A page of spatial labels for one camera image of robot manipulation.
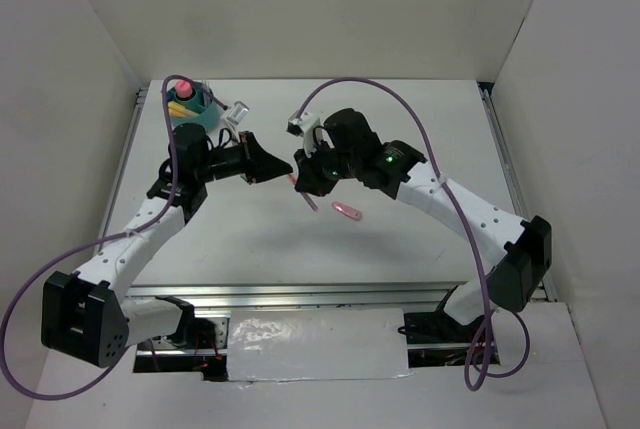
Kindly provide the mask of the pink purple pen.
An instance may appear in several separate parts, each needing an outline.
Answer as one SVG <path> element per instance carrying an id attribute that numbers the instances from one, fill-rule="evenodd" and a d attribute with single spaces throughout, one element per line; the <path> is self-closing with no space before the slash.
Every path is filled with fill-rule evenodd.
<path id="1" fill-rule="evenodd" d="M 297 179 L 293 174 L 289 174 L 288 175 L 288 179 L 291 182 L 291 184 L 293 186 L 296 186 L 297 183 Z M 303 192 L 299 192 L 299 195 L 303 198 L 303 200 L 305 201 L 305 203 L 309 206 L 309 208 L 313 211 L 313 212 L 317 212 L 319 210 L 317 204 L 315 203 L 315 201 L 306 193 Z"/>

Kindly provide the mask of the pink clear highlighter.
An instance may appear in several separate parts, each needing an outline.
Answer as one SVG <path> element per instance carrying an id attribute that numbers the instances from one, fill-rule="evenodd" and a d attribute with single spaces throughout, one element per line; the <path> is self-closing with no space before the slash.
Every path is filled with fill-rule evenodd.
<path id="1" fill-rule="evenodd" d="M 363 214 L 361 211 L 359 211 L 358 209 L 355 209 L 347 204 L 344 204 L 342 202 L 338 202 L 338 201 L 334 201 L 331 204 L 332 208 L 340 213 L 341 215 L 353 220 L 353 221 L 361 221 Z"/>

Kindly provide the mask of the yellow highlighter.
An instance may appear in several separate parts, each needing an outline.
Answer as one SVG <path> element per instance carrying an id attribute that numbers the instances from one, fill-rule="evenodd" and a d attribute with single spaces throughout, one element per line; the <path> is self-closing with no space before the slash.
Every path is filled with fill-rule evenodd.
<path id="1" fill-rule="evenodd" d="M 191 111 L 175 101 L 168 103 L 168 109 L 170 116 L 174 118 L 195 118 L 198 116 L 198 113 Z"/>

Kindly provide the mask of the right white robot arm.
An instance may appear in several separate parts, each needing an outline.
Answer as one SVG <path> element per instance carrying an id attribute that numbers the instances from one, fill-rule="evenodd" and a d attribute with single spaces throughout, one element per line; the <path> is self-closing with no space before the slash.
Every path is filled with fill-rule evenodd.
<path id="1" fill-rule="evenodd" d="M 326 120 L 309 113 L 292 116 L 287 130 L 303 140 L 294 155 L 297 192 L 324 197 L 339 181 L 355 179 L 471 243 L 482 273 L 446 298 L 436 318 L 441 337 L 460 340 L 487 310 L 520 313 L 527 306 L 552 262 L 552 228 L 546 219 L 526 220 L 503 211 L 437 174 L 434 162 L 409 144 L 381 142 L 354 109 Z"/>

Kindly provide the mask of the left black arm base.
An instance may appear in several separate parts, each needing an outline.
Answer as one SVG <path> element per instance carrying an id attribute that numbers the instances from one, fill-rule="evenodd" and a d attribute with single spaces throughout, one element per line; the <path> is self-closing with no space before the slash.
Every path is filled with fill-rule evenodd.
<path id="1" fill-rule="evenodd" d="M 171 303 L 180 311 L 173 332 L 154 335 L 136 349 L 136 374 L 194 373 L 205 381 L 225 382 L 230 319 L 196 315 L 195 307 L 173 296 L 156 297 L 154 302 Z"/>

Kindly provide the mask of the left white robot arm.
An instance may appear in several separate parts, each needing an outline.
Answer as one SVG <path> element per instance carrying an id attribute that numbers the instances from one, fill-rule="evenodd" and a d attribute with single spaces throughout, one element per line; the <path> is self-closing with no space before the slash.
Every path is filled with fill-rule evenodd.
<path id="1" fill-rule="evenodd" d="M 54 272 L 44 283 L 41 341 L 49 349 L 99 368 L 112 366 L 126 349 L 164 338 L 176 348 L 194 343 L 210 323 L 192 304 L 174 296 L 131 301 L 127 293 L 161 247 L 191 221 L 207 197 L 209 182 L 239 176 L 249 184 L 293 171 L 245 131 L 226 147 L 213 146 L 193 123 L 173 129 L 169 157 L 142 205 L 121 233 L 70 274 Z"/>

